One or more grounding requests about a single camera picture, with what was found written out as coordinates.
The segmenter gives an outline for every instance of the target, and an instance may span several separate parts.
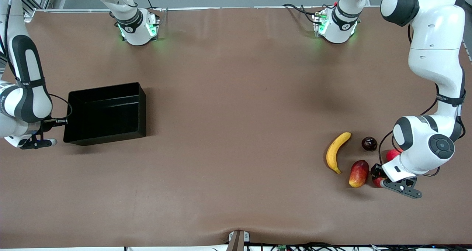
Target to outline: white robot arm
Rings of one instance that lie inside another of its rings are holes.
[[[387,177],[382,186],[408,197],[420,198],[416,177],[440,167],[455,152],[460,137],[460,111],[465,98],[465,75],[459,64],[464,33],[464,0],[382,0],[381,14],[389,22],[413,28],[408,64],[416,75],[438,88],[438,111],[433,115],[401,117],[393,128],[404,150],[384,165],[375,165],[374,176]],[[339,0],[322,13],[317,27],[333,43],[345,42],[354,33],[365,0]]]
[[[0,0],[0,20],[1,49],[16,80],[16,84],[9,83],[0,75],[0,137],[14,147],[23,147],[51,114],[52,102],[37,48],[25,27],[21,0]],[[31,142],[36,147],[56,143]]]
[[[327,19],[321,19],[322,23],[317,27],[319,35],[334,44],[341,44],[354,34],[357,19],[364,9],[367,0],[339,0],[335,7],[329,7],[322,11]]]
[[[159,17],[144,8],[138,8],[133,0],[100,0],[118,22],[123,38],[132,45],[143,45],[157,37]]]

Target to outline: black plastic bin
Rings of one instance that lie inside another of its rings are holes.
[[[146,94],[137,82],[72,91],[69,103],[66,143],[86,146],[146,136]]]

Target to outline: brown mat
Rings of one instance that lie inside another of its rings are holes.
[[[0,246],[209,245],[234,229],[253,242],[471,244],[472,133],[437,177],[419,178],[420,200],[347,185],[353,162],[378,161],[361,139],[380,140],[435,93],[408,68],[406,28],[377,8],[361,18],[334,45],[284,9],[174,11],[159,41],[132,47],[106,13],[37,13],[48,90],[138,81],[149,136],[37,151],[0,141]],[[465,51],[461,62],[469,75]],[[344,131],[336,175],[324,152]]]

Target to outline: yellow banana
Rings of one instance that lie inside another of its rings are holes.
[[[334,170],[337,174],[341,173],[339,168],[337,168],[337,160],[336,160],[337,151],[344,143],[346,143],[347,140],[349,140],[349,138],[351,138],[351,133],[344,132],[341,135],[339,135],[339,137],[337,137],[333,141],[333,143],[329,145],[329,148],[327,149],[326,163],[329,166],[329,168]]]

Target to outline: black joint cap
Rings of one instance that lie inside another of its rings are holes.
[[[388,22],[403,27],[414,19],[419,10],[420,3],[418,0],[398,0],[393,13],[387,17],[382,14],[382,17]]]

